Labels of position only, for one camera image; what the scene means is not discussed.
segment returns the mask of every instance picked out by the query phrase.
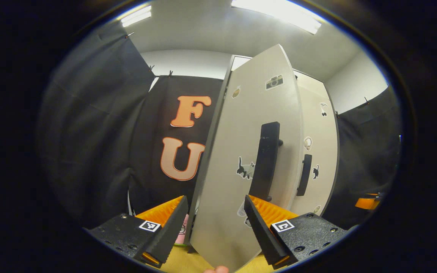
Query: finger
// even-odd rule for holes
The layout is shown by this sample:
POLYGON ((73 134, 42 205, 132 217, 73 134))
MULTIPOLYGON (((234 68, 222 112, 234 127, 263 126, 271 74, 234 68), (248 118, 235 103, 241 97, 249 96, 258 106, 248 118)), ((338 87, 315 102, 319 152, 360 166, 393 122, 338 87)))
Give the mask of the finger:
POLYGON ((229 268, 226 268, 225 266, 217 266, 215 268, 216 273, 229 273, 229 268))

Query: fluorescent light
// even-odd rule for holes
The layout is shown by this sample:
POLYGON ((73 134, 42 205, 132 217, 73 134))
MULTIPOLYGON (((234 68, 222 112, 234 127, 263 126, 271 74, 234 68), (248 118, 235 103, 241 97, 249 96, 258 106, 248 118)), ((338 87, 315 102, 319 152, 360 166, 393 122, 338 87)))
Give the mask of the fluorescent light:
POLYGON ((121 23, 123 23, 123 27, 127 27, 149 17, 151 17, 151 6, 141 8, 138 11, 129 14, 121 19, 121 23))
POLYGON ((287 0, 232 0, 232 7, 268 14, 315 34, 321 23, 318 15, 287 0))

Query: sticker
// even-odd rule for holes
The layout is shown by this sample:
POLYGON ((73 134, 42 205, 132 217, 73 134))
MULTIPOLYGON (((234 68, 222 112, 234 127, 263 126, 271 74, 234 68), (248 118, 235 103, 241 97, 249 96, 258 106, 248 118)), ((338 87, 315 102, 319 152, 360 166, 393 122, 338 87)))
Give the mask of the sticker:
POLYGON ((242 157, 239 157, 239 168, 237 169, 237 175, 240 175, 243 179, 250 180, 254 176, 255 164, 250 161, 250 165, 242 164, 242 157))
POLYGON ((250 225, 250 221, 248 220, 248 217, 245 219, 244 224, 246 224, 246 226, 252 228, 252 226, 250 225))
POLYGON ((244 203, 245 203, 245 200, 242 201, 242 205, 241 205, 241 207, 239 208, 239 210, 237 211, 237 215, 240 216, 240 217, 245 217, 245 216, 247 216, 247 213, 246 213, 246 211, 245 211, 245 209, 244 209, 244 203))
POLYGON ((319 170, 319 165, 318 164, 316 164, 316 168, 315 167, 313 167, 313 174, 314 174, 314 178, 313 178, 313 180, 315 180, 316 178, 318 178, 318 170, 319 170))
POLYGON ((144 223, 142 223, 139 226, 139 228, 147 230, 147 231, 155 232, 159 228, 159 226, 160 226, 159 223, 153 223, 151 221, 144 221, 144 223))
POLYGON ((307 138, 305 138, 305 149, 307 149, 307 151, 311 150, 312 144, 313 144, 313 141, 311 140, 311 138, 309 136, 307 136, 307 138))
POLYGON ((317 212, 319 212, 319 209, 321 209, 321 205, 318 205, 314 208, 313 213, 316 214, 317 212))
POLYGON ((283 85, 283 84, 284 82, 283 82, 282 75, 274 76, 266 82, 266 90, 278 87, 279 85, 283 85))
POLYGON ((320 102, 319 107, 321 108, 321 115, 326 116, 325 107, 328 107, 328 105, 324 102, 320 102))
POLYGON ((288 220, 279 221, 277 223, 272 224, 272 226, 274 227, 275 230, 277 230, 277 232, 283 232, 285 230, 294 228, 293 224, 291 224, 288 220))
POLYGON ((239 95, 240 92, 241 92, 241 86, 239 85, 237 87, 236 91, 234 91, 234 93, 232 93, 232 98, 233 99, 236 98, 239 95))

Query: ceiling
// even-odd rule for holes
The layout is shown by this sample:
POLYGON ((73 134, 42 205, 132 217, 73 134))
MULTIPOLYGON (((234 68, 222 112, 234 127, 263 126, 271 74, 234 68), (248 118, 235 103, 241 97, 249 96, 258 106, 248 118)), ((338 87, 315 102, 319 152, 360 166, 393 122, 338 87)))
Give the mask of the ceiling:
POLYGON ((254 57, 281 44, 294 69, 327 81, 359 53, 359 46, 327 22, 315 35, 231 0, 153 0, 152 16, 128 26, 141 52, 208 50, 254 57))

